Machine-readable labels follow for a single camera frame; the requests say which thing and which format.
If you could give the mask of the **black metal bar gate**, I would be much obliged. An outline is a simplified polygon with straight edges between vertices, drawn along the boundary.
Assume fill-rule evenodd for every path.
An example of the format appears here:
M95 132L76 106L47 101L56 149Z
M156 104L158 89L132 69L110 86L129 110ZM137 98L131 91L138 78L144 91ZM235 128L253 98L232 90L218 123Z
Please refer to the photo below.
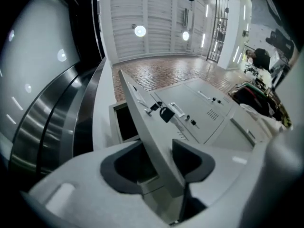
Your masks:
M215 14L207 60L219 61L228 23L229 0L215 0Z

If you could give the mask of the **glossy door with steel frame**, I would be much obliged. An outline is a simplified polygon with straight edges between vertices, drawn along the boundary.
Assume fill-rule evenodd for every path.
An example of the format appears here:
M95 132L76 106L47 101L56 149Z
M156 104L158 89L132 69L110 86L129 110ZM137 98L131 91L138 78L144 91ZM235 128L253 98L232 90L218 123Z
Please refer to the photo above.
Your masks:
M97 0L30 0L0 52L0 156L22 186L75 155L104 55Z

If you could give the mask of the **black hanging garment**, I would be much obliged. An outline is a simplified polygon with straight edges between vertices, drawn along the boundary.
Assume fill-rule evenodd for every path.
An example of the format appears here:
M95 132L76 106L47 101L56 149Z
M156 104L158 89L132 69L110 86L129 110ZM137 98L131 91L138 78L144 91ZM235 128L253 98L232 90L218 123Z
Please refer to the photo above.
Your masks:
M275 114L273 108L266 100L265 97L254 93L247 87L243 87L237 90L233 94L234 100L236 100L239 104L246 104L255 109L258 113L265 116L273 116Z

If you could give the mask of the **grey cabinet with handles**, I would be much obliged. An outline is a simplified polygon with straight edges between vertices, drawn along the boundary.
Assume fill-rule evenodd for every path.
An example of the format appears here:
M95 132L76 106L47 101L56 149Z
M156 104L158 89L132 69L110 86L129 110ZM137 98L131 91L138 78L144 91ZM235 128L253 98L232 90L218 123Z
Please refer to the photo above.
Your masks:
M242 107L201 79L150 93L124 71L118 74L131 123L171 195L178 183L173 139L245 152L269 139ZM168 123L159 114L163 107L175 113Z

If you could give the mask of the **black padlock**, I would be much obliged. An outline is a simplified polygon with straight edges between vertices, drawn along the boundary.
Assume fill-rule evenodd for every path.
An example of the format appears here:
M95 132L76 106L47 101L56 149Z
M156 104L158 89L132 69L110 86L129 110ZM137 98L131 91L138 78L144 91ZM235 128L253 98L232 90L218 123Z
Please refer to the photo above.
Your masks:
M168 107L161 108L159 114L160 114L161 119L165 123L168 123L170 121L170 119L175 115L175 113Z

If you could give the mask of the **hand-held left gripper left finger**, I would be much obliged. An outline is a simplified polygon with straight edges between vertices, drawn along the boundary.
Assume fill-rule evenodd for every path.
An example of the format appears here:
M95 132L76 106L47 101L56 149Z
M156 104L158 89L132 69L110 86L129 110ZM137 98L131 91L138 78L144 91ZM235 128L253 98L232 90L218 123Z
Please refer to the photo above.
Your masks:
M136 142L127 142L74 157L44 177L29 196L57 227L168 228L139 194L122 194L103 179L102 161Z

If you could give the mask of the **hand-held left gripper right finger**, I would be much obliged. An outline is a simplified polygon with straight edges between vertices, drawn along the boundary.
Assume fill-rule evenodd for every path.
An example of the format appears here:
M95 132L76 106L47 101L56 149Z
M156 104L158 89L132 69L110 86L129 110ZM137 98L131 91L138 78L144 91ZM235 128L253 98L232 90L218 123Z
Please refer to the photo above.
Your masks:
M172 164L178 183L173 195L189 192L207 208L244 205L261 171L260 151L245 152L172 140Z

